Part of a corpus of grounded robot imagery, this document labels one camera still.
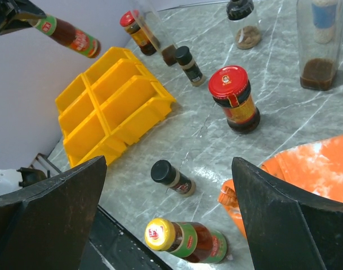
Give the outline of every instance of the black lid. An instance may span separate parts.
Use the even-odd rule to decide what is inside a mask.
[[[252,0],[231,0],[226,7],[228,18],[231,21],[246,18],[253,10],[254,3]]]
[[[186,66],[193,59],[188,46],[181,46],[175,52],[175,59],[181,66]]]
[[[164,185],[170,185],[176,177],[176,169],[167,160],[159,160],[151,168],[151,178]]]

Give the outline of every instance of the yellow label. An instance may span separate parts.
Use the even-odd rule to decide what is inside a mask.
[[[224,112],[230,121],[243,124],[255,115],[256,107],[250,95],[240,106],[232,109],[224,108]]]
[[[137,31],[135,34],[132,34],[131,37],[133,38],[133,40],[135,40],[135,42],[139,46],[145,46],[149,42],[148,37],[146,36],[146,34],[144,33],[142,29]]]

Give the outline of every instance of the gray marble surface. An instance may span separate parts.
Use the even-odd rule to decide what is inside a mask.
[[[235,156],[260,165],[277,152],[307,142],[343,134],[343,47],[335,87],[328,92],[299,84],[295,1],[256,1],[263,40],[248,51],[233,45],[225,3],[161,12],[177,44],[191,48],[202,71],[210,76],[237,64],[250,76],[261,123],[248,135],[234,133],[215,105],[207,83],[194,88],[182,70],[168,67],[159,55],[141,55],[128,48],[172,93],[177,104],[165,121],[131,146],[108,169],[100,205],[144,241],[144,228],[155,217],[196,221],[224,233],[230,256],[223,264],[189,264],[158,253],[173,269],[253,269],[247,241],[217,202],[222,183],[231,178]],[[62,170],[68,162],[59,143],[50,156]],[[183,199],[150,179],[150,168],[169,160],[195,179],[196,193]]]

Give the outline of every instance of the yellow crate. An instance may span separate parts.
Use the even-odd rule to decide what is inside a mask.
[[[56,99],[70,166],[98,155],[109,165],[164,120],[173,102],[130,50],[111,48]]]

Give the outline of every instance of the clear plastic container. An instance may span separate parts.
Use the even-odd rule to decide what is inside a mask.
[[[132,4],[131,13],[137,24],[140,25],[155,49],[161,54],[165,63],[168,66],[175,64],[177,47],[153,5],[148,0],[129,0],[129,2]]]
[[[329,90],[338,67],[343,36],[343,0],[298,0],[300,84]]]
[[[247,50],[258,45],[261,31],[252,0],[231,0],[226,11],[237,47]]]

